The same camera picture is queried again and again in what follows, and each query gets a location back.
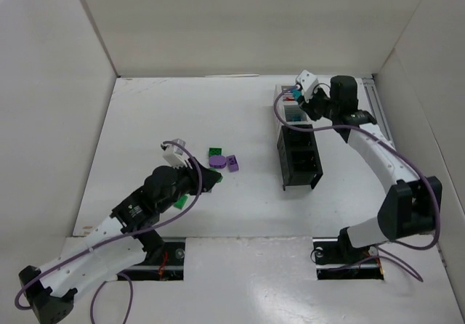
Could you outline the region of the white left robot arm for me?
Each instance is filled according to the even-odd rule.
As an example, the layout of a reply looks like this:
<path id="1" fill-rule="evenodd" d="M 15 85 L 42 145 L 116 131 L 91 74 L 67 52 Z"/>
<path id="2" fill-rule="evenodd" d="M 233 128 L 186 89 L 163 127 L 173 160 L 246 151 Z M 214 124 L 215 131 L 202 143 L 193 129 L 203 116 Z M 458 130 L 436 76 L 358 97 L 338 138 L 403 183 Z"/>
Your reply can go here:
<path id="1" fill-rule="evenodd" d="M 75 301 L 98 283 L 136 264 L 155 261 L 163 238 L 154 225 L 185 195 L 210 191 L 222 175 L 191 158 L 180 167 L 159 166 L 124 198 L 89 235 L 66 254 L 18 277 L 23 295 L 40 323 L 59 323 Z"/>

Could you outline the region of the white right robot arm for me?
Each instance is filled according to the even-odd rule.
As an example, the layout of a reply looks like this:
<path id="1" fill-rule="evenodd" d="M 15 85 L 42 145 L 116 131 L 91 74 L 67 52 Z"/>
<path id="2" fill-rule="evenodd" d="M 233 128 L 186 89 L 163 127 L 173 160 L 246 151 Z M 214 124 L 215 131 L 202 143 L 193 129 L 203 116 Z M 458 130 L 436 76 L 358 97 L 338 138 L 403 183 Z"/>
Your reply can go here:
<path id="1" fill-rule="evenodd" d="M 383 136 L 377 120 L 359 108 L 356 80 L 334 76 L 329 91 L 324 92 L 318 78 L 305 70 L 296 77 L 296 85 L 294 97 L 299 107 L 313 121 L 331 121 L 331 129 L 359 153 L 386 193 L 375 217 L 340 231 L 340 252 L 349 256 L 424 232 L 432 232 L 429 246 L 435 246 L 440 236 L 442 184 L 437 177 L 426 177 L 399 154 Z"/>

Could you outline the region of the green sloped lego brick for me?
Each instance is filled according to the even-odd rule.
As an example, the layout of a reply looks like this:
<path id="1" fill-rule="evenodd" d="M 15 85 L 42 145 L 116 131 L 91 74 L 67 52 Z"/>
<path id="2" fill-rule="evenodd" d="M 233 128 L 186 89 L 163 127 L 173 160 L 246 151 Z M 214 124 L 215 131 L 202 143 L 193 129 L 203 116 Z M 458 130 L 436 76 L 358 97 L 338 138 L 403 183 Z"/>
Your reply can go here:
<path id="1" fill-rule="evenodd" d="M 182 210 L 185 207 L 185 204 L 188 201 L 188 197 L 186 195 L 183 195 L 174 205 L 173 207 Z"/>

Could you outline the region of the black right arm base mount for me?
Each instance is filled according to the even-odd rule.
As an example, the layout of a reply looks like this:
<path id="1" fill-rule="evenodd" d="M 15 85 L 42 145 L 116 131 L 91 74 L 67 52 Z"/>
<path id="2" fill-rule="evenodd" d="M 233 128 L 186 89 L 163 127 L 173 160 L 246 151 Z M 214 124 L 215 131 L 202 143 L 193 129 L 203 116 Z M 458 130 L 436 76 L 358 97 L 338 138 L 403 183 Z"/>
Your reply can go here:
<path id="1" fill-rule="evenodd" d="M 338 238 L 313 238 L 311 260 L 318 280 L 383 280 L 374 246 L 341 249 Z"/>

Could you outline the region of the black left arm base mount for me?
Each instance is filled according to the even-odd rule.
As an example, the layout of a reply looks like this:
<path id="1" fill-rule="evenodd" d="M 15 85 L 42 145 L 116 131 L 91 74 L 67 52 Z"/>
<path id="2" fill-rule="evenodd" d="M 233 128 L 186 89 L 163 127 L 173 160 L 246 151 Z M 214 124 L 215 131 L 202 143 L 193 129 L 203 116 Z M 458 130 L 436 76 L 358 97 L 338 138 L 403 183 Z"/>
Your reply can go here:
<path id="1" fill-rule="evenodd" d="M 155 256 L 146 256 L 143 262 L 132 265 L 121 273 L 133 281 L 184 280 L 186 238 L 163 237 L 163 241 L 163 246 Z"/>

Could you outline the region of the teal long lego brick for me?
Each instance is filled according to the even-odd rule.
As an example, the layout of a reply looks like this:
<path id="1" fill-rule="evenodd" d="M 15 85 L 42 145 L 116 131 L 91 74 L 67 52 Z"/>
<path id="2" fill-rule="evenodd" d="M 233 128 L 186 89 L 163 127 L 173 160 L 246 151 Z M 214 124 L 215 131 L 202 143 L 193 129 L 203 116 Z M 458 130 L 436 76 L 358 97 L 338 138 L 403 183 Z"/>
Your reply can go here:
<path id="1" fill-rule="evenodd" d="M 302 103 L 302 102 L 304 101 L 304 97 L 302 96 L 302 93 L 301 93 L 299 90 L 294 89 L 294 90 L 292 91 L 292 93 L 293 93 L 294 100 L 295 100 L 297 103 L 300 104 L 300 103 Z"/>

